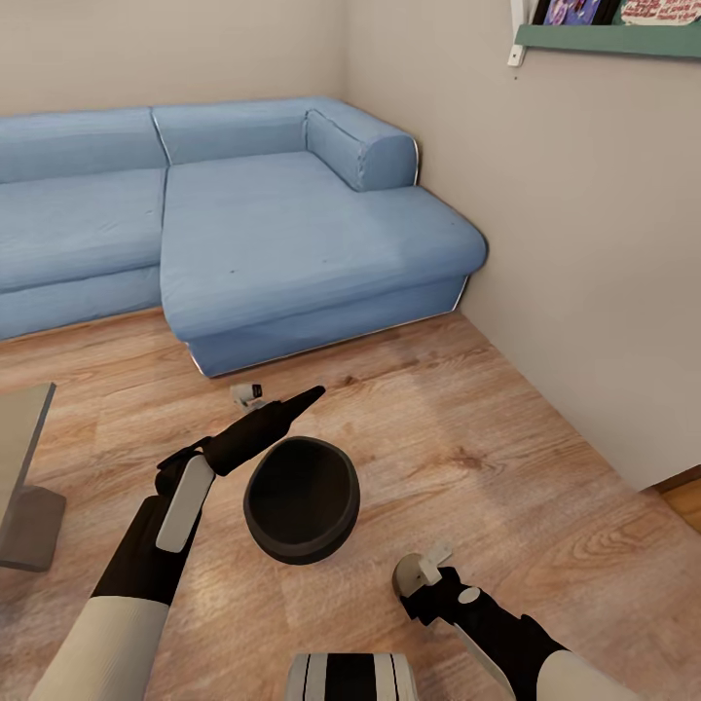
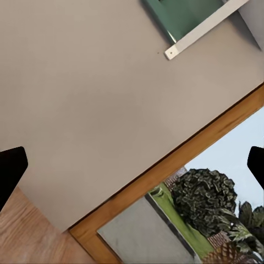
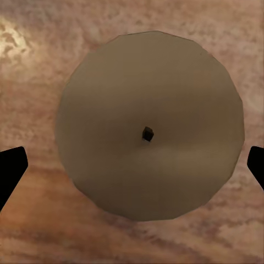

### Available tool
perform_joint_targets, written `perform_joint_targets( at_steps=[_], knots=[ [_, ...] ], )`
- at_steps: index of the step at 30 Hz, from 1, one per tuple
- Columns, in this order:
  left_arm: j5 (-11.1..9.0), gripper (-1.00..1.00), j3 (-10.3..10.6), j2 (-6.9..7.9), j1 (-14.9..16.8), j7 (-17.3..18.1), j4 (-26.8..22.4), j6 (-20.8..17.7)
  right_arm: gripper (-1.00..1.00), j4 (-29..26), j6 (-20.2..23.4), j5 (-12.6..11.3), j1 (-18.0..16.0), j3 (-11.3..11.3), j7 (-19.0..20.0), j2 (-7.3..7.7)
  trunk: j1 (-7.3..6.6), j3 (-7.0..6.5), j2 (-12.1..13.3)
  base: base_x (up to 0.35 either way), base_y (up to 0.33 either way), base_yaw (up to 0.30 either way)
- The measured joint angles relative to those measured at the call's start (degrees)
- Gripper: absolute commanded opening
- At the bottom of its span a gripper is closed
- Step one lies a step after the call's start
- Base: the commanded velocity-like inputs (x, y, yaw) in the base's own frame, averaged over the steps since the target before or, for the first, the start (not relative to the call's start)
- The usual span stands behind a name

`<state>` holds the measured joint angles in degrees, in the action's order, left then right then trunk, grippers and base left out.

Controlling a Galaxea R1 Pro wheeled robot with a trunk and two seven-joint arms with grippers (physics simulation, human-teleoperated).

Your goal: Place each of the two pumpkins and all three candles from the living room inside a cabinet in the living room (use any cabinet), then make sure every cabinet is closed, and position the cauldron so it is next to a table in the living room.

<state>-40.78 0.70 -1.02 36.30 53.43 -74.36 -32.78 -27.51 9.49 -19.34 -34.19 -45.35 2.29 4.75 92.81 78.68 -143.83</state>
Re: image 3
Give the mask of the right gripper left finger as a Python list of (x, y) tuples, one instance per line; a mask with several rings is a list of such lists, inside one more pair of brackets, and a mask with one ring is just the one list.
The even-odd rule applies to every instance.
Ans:
[(27, 167), (28, 159), (22, 146), (0, 152), (0, 211)]

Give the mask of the pillar candle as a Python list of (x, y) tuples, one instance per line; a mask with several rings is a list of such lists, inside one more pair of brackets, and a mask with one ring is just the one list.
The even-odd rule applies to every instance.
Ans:
[(245, 142), (227, 68), (196, 41), (158, 30), (89, 52), (63, 84), (54, 129), (74, 186), (137, 222), (205, 205), (233, 176)]

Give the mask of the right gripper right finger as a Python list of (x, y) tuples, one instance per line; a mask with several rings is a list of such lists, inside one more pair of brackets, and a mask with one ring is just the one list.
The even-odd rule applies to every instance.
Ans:
[(264, 148), (257, 146), (251, 147), (247, 159), (247, 167), (264, 189)]

